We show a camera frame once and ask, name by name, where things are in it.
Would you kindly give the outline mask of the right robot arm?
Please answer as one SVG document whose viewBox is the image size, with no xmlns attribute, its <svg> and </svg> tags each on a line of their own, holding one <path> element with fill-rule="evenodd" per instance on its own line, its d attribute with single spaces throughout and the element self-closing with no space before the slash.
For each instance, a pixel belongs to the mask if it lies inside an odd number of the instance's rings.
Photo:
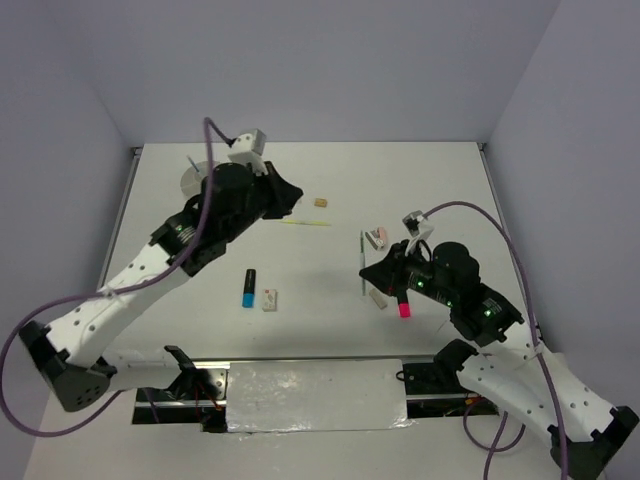
<svg viewBox="0 0 640 480">
<path fill-rule="evenodd" d="M 533 337 L 522 314 L 482 283 L 479 263 L 457 242 L 438 245 L 431 259 L 392 245 L 360 270 L 381 293 L 412 290 L 446 306 L 459 338 L 434 359 L 436 383 L 472 390 L 518 419 L 550 449 L 572 479 L 596 479 L 639 423 L 579 380 L 564 361 Z"/>
</svg>

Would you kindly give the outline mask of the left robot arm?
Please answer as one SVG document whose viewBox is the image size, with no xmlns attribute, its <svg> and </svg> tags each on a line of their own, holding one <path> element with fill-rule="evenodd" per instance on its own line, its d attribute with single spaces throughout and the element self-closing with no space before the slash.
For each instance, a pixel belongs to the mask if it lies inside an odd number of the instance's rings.
<svg viewBox="0 0 640 480">
<path fill-rule="evenodd" d="M 78 412 L 115 390 L 154 388 L 175 399 L 215 384 L 177 346 L 150 353 L 112 349 L 112 342 L 154 303 L 182 286 L 260 219 L 282 219 L 302 197 L 272 163 L 254 174 L 221 163 L 210 198 L 198 194 L 155 230 L 140 253 L 98 293 L 47 325 L 31 321 L 19 336 L 63 409 Z"/>
</svg>

